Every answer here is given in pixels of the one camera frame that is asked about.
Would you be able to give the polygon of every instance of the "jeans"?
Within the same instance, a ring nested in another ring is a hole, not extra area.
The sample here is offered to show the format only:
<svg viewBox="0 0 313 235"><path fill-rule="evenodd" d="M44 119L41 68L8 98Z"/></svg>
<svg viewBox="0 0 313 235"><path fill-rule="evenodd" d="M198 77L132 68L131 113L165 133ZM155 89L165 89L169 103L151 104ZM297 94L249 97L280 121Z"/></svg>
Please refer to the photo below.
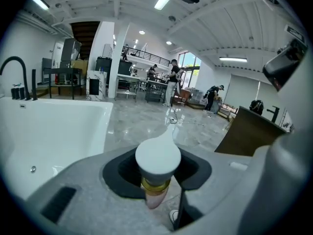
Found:
<svg viewBox="0 0 313 235"><path fill-rule="evenodd" d="M211 111L211 107L213 105L213 101L214 101L213 98L208 98L207 99L207 105L204 108L206 111Z"/></svg>
<svg viewBox="0 0 313 235"><path fill-rule="evenodd" d="M174 96L174 89L176 86L176 82L168 82L168 86L165 93L165 104L170 106L171 104L171 97Z"/></svg>

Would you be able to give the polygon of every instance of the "marble floor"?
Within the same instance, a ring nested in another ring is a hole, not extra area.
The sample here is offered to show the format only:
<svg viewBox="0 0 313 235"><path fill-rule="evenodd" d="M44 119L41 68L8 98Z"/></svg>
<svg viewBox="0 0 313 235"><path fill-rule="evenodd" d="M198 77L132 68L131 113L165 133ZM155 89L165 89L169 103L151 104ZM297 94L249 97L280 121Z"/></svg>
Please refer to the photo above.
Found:
<svg viewBox="0 0 313 235"><path fill-rule="evenodd" d="M52 99L71 100L71 96L52 95ZM75 96L75 100L86 100L86 96ZM137 102L132 97L126 99L125 95L121 95L116 101L107 99L107 102L113 103L113 110L104 152L158 137L170 124L169 117L178 119L173 132L174 142L177 144L214 152L226 135L224 129L228 122L224 118L217 115L209 117L203 111L188 106L174 105L170 109L159 102L147 103L143 94L138 95ZM170 231L173 230L173 225L168 214L170 210L179 209L180 193L181 188L172 177L165 199L157 208L151 210Z"/></svg>

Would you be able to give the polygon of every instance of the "railing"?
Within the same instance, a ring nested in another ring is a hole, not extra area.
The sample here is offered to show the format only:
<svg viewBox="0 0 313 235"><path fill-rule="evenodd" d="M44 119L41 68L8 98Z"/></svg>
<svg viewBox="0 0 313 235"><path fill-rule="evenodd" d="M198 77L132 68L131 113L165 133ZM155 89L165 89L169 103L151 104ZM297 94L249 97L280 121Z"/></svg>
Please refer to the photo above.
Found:
<svg viewBox="0 0 313 235"><path fill-rule="evenodd" d="M171 62L170 60L167 60L165 58L153 55L151 53L148 53L139 49L130 48L127 46L123 47L122 53L126 53L127 55L131 55L134 57L139 57L139 58L143 58L146 60L150 60L151 62L154 62L156 64L161 64L164 66L169 66Z"/></svg>

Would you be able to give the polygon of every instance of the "white bathtub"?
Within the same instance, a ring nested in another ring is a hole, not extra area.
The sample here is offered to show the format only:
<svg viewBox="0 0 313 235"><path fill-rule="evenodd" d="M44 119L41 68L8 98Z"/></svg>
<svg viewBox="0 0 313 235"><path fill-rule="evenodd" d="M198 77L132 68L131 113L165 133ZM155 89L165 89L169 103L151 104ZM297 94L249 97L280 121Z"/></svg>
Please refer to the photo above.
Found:
<svg viewBox="0 0 313 235"><path fill-rule="evenodd" d="M26 199L71 163L103 153L112 106L0 98L0 163L9 190Z"/></svg>

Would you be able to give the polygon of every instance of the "pillar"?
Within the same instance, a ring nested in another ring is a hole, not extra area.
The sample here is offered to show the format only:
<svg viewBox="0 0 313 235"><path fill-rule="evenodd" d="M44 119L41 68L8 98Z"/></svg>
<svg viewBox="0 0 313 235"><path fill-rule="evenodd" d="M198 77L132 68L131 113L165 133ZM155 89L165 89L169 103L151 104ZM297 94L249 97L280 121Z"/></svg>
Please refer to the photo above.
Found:
<svg viewBox="0 0 313 235"><path fill-rule="evenodd" d="M112 56L112 64L110 71L109 98L115 98L116 77L118 72L119 61L121 60L122 48L129 28L129 22L123 22L121 29L117 35L115 50Z"/></svg>
<svg viewBox="0 0 313 235"><path fill-rule="evenodd" d="M97 58L102 56L105 44L110 44L113 48L113 34L113 22L100 22L92 42L88 61L88 70L95 70Z"/></svg>

